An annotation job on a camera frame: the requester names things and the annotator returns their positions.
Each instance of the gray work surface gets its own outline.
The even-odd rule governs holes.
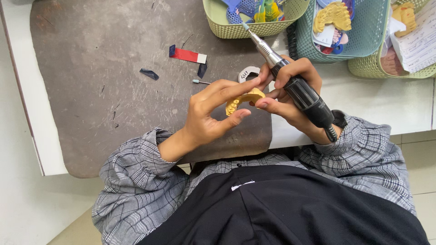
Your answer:
[[[37,0],[30,27],[65,166],[81,178],[98,176],[126,140],[183,127],[190,96],[206,85],[191,82],[199,64],[168,57],[172,44],[208,56],[205,82],[236,81],[245,67],[265,62],[250,39],[216,37],[199,0]],[[265,152],[270,114],[241,108],[252,115],[180,163]],[[225,119],[224,106],[212,117]]]

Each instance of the yellow plaster model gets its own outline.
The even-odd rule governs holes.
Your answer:
[[[252,101],[253,103],[256,103],[256,101],[261,98],[265,98],[265,94],[259,89],[253,88],[250,92],[227,101],[225,106],[225,114],[230,116],[233,112],[235,112],[238,106],[242,104],[242,102]]]
[[[313,20],[313,31],[320,33],[324,31],[324,25],[333,23],[340,31],[351,30],[350,13],[347,6],[342,2],[332,2],[325,8],[318,11]]]
[[[415,6],[411,2],[403,3],[400,6],[392,5],[392,17],[406,25],[406,30],[395,32],[395,36],[405,36],[416,28],[414,8]]]

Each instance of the paper form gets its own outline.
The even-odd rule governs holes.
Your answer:
[[[404,37],[391,35],[404,70],[417,72],[436,63],[436,0],[415,15],[416,29]]]

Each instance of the white table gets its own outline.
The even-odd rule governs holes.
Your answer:
[[[58,132],[50,109],[44,80],[40,74],[29,27],[33,0],[1,0],[10,47],[22,97],[26,105],[43,175],[65,174]],[[288,54],[285,34],[266,40],[279,54]],[[321,96],[330,109],[392,126],[392,134],[433,129],[434,79],[365,79],[353,76],[346,61],[315,64],[323,78]],[[270,148],[310,144],[310,140],[283,118],[272,115]]]

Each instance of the dental micromotor handpiece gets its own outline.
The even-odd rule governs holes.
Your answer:
[[[265,58],[266,63],[271,68],[274,79],[276,79],[279,70],[289,64],[289,61],[274,52],[264,40],[252,33],[247,24],[242,23],[242,25],[250,33],[250,37],[256,44],[257,50]],[[300,75],[293,76],[283,89],[294,100],[296,106],[306,114],[308,119],[316,127],[323,128],[331,142],[336,142],[337,134],[332,125],[334,121],[333,113],[306,80]]]

